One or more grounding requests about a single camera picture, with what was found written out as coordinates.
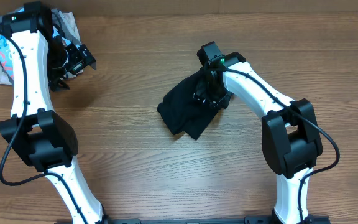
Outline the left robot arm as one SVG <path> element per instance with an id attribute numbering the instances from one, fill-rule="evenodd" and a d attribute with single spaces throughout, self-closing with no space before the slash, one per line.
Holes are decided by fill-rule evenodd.
<path id="1" fill-rule="evenodd" d="M 37 178 L 47 178 L 69 210 L 73 223 L 107 223 L 101 202 L 93 195 L 78 165 L 74 129 L 56 114 L 50 92 L 67 89 L 67 73 L 76 74 L 96 60 L 86 45 L 63 43 L 54 34 L 52 10 L 41 2 L 24 4 L 6 14 L 0 33 L 8 41 L 14 69 L 11 117 L 0 133 Z"/>

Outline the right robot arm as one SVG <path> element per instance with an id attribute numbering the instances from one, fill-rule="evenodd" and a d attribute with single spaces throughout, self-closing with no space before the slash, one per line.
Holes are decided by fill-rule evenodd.
<path id="1" fill-rule="evenodd" d="M 323 152 L 313 105 L 295 101 L 258 76 L 249 62 L 233 52 L 224 55 L 215 42 L 201 46 L 197 57 L 206 74 L 201 97 L 212 108 L 227 108 L 240 98 L 261 120 L 262 152 L 276 174 L 277 200 L 270 216 L 246 217 L 246 223 L 329 223 L 306 207 L 309 177 Z"/>

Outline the black t-shirt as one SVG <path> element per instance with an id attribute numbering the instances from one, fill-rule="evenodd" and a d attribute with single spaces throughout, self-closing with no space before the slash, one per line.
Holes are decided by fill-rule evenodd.
<path id="1" fill-rule="evenodd" d="M 184 131 L 197 140 L 218 111 L 228 107 L 231 96 L 221 86 L 214 90 L 199 70 L 171 89 L 157 111 L 173 135 Z"/>

